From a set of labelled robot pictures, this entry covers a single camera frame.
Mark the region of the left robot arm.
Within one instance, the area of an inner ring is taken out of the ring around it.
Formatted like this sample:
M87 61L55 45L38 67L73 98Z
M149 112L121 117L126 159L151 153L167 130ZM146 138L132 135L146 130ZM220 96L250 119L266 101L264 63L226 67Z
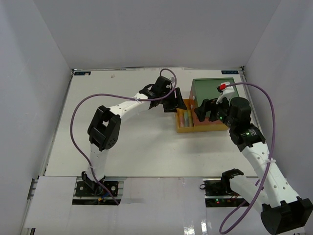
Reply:
M176 82L175 77L169 79L159 76L154 84L145 86L132 100L97 108L88 127L91 166L82 172L83 182L92 195L99 195L103 191L100 180L105 178L108 152L117 143L121 123L158 105L162 105L166 113L176 113L178 108L187 109L180 88L173 89Z

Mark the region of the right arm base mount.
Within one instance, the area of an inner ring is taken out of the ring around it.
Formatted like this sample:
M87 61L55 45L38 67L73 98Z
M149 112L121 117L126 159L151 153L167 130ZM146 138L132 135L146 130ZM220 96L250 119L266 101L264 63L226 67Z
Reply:
M231 169L222 173L218 180L204 180L199 186L205 191L205 204L207 208L237 207L244 199L230 189L230 179L243 175L239 169Z

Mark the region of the green highlighter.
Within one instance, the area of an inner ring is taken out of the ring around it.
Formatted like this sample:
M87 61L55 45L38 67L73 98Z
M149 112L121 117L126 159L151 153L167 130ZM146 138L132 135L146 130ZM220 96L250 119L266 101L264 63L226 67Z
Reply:
M184 111L183 118L184 118L184 127L189 127L187 111Z

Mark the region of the yellow highlighter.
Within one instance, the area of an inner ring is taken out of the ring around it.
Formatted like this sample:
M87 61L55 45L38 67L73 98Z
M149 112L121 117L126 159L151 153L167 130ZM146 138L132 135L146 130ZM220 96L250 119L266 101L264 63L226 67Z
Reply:
M190 110L187 111L189 127L193 127L193 118Z

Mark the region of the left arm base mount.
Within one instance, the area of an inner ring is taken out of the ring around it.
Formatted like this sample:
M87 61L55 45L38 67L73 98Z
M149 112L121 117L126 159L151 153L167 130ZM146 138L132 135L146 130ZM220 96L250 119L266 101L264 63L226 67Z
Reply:
M75 196L76 197L105 197L112 198L118 196L118 181L106 181L105 177L100 180L105 188L103 188L98 182L90 178L85 171L81 174L81 180L76 184Z

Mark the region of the orange pink highlighter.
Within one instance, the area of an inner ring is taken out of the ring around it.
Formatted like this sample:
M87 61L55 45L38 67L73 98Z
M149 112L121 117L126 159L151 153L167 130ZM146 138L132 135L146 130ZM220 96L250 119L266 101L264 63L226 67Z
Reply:
M178 115L179 115L179 126L180 126L180 128L183 128L184 127L183 111L179 110Z

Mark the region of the yellow bottom drawer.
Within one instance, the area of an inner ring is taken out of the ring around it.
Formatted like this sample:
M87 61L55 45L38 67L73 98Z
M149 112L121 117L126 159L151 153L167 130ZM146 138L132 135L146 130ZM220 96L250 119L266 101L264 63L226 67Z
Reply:
M176 131L177 133L195 132L189 99L185 99L184 103L187 109L178 109L178 112L176 113Z

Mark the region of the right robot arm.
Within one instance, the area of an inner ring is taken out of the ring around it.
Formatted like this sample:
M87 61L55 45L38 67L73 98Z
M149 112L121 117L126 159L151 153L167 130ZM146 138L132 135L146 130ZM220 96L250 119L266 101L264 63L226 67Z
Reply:
M229 128L230 138L249 161L260 182L255 186L242 171L232 169L221 177L221 190L226 195L241 195L259 214L271 235L303 227L308 221L313 204L302 199L290 186L274 159L261 131L251 123L251 107L247 99L205 99L194 109L200 122L209 112L210 121L221 121Z

